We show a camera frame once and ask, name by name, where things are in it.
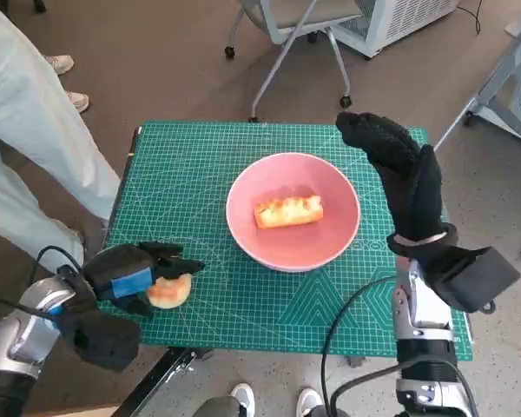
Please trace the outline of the left robot hand blue tape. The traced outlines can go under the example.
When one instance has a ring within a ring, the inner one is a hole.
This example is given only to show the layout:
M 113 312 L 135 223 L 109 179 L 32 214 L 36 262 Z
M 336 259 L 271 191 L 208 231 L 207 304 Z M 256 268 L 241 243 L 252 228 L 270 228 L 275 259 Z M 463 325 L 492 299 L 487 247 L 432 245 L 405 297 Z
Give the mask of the left robot hand blue tape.
M 179 244 L 138 242 L 103 250 L 83 267 L 83 275 L 99 300 L 151 318 L 154 308 L 183 304 L 193 275 L 204 268 L 202 261 L 185 259 Z

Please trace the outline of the right robot hand black glove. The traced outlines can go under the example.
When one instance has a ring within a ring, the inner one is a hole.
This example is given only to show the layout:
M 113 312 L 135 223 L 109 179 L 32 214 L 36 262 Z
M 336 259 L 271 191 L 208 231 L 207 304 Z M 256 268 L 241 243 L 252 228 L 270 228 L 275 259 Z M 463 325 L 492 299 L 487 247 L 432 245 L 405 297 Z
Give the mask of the right robot hand black glove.
M 397 235 L 420 242 L 445 232 L 442 175 L 432 146 L 418 145 L 407 128 L 372 113 L 341 112 L 336 127 L 376 169 Z

